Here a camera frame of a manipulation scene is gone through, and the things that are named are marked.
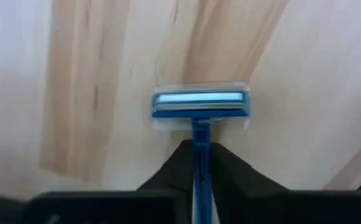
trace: razor head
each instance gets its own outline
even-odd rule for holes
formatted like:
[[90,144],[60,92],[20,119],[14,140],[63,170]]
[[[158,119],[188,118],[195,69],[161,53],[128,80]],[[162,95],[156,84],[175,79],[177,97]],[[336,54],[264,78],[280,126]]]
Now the razor head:
[[153,118],[224,118],[250,115],[248,92],[237,90],[181,90],[156,93]]

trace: wooden surface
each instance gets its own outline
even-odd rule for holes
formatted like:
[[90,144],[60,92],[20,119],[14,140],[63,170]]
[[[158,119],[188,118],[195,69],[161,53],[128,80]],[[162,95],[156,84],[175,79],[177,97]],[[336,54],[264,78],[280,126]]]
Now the wooden surface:
[[361,186],[361,150],[330,181],[326,189],[355,190]]
[[361,1],[0,1],[0,194],[135,189],[184,137],[153,128],[154,88],[222,81],[252,117],[218,140],[324,188],[361,148]]

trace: blue plastic handle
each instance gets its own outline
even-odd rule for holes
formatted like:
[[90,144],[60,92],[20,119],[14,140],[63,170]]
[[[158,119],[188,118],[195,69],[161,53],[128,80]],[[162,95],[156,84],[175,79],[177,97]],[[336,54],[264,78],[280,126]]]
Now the blue plastic handle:
[[192,119],[197,223],[212,223],[211,131],[208,118]]

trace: wooden table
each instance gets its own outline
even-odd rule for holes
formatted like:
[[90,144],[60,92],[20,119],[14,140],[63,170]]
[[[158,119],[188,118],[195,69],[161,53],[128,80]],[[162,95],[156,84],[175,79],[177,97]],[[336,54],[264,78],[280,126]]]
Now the wooden table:
[[0,194],[135,189],[187,136],[153,128],[154,88],[235,81],[251,122],[216,140],[332,186],[361,149],[361,1],[0,0]]

